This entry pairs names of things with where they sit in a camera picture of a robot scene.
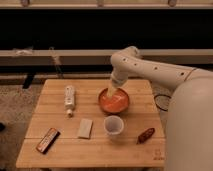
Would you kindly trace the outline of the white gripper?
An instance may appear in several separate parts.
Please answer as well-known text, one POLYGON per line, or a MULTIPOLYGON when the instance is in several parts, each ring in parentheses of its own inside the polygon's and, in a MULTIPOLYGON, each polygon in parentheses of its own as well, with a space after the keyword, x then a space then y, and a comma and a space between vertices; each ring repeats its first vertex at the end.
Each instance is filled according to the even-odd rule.
POLYGON ((107 90, 107 96, 111 98, 119 87, 123 85, 123 81, 115 77, 114 74, 110 77, 110 84, 107 90))

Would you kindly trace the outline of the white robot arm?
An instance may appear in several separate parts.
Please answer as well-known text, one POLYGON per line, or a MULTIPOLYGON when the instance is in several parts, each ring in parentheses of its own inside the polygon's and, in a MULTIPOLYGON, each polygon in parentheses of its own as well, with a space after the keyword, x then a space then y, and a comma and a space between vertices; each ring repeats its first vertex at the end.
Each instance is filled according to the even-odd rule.
POLYGON ((213 72, 144 60, 134 46, 113 53, 110 62, 114 87, 133 73, 173 91, 164 171, 213 171, 213 72))

